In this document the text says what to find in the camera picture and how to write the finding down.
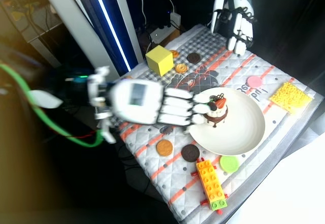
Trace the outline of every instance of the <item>green lego brick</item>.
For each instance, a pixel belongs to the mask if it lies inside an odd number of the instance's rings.
[[[225,200],[217,200],[217,201],[214,201],[214,202],[211,202],[210,203],[210,207],[212,210],[218,210],[218,209],[221,209],[221,208],[224,208],[224,207],[227,207],[227,202]]]

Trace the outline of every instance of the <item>white plate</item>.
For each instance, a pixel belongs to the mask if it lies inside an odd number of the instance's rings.
[[[210,88],[202,94],[224,94],[228,115],[217,127],[207,124],[192,125],[189,133],[207,150],[221,155],[244,154],[261,141],[265,119],[257,103],[248,95],[232,88]]]

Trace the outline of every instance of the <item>display screen on robotic hand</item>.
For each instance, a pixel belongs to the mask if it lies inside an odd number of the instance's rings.
[[[146,85],[135,83],[132,87],[132,94],[130,98],[130,105],[142,106],[143,97]]]

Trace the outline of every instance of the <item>quilted placemat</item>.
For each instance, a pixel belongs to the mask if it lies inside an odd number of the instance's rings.
[[[258,172],[263,163],[270,160],[271,154],[280,149],[287,133],[300,120],[299,117],[289,115],[268,100],[284,82],[292,83],[312,98],[316,96],[317,103],[321,101],[316,92],[255,54],[246,51],[243,56],[238,57],[227,51],[225,42],[224,37],[211,34],[207,28],[203,28],[177,49],[180,55],[174,59],[174,63],[185,63],[189,68],[187,73],[180,75],[172,69],[160,77],[147,70],[138,78],[157,81],[166,87],[187,89],[194,93],[225,86],[252,97],[265,116],[266,133],[257,148],[237,156],[240,162],[238,171],[232,174],[224,172],[218,164],[220,156],[201,147],[190,134],[183,134],[179,127],[127,122],[119,126],[127,148],[136,157],[175,218],[183,223],[220,223],[245,200],[247,194],[250,194],[246,193],[247,190],[243,186],[251,181],[250,176]],[[198,64],[191,64],[186,59],[192,52],[201,56]],[[246,85],[247,78],[252,75],[259,76],[263,80],[261,87],[253,89]],[[311,102],[308,107],[310,106],[317,107],[318,104]],[[157,153],[155,146],[161,139],[173,143],[174,150],[171,155],[160,156]],[[200,201],[205,199],[205,195],[199,178],[191,176],[191,172],[196,171],[195,163],[186,162],[181,156],[181,149],[187,144],[196,145],[200,150],[200,157],[211,160],[212,164],[217,166],[218,178],[225,194],[229,196],[228,207],[223,209],[221,216],[207,206],[200,206]]]

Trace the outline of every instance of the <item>robotic hand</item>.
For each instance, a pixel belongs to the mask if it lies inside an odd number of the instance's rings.
[[[206,105],[210,98],[182,89],[164,88],[157,82],[141,79],[124,79],[112,86],[105,82],[108,67],[96,69],[88,78],[90,103],[96,108],[95,117],[101,120],[103,137],[115,143],[109,128],[113,115],[122,120],[139,123],[163,123],[188,127],[204,123],[210,111]]]
[[[253,25],[255,21],[251,0],[214,0],[211,20],[211,33],[216,33],[220,22],[230,21],[230,35],[227,49],[243,55],[253,44]]]

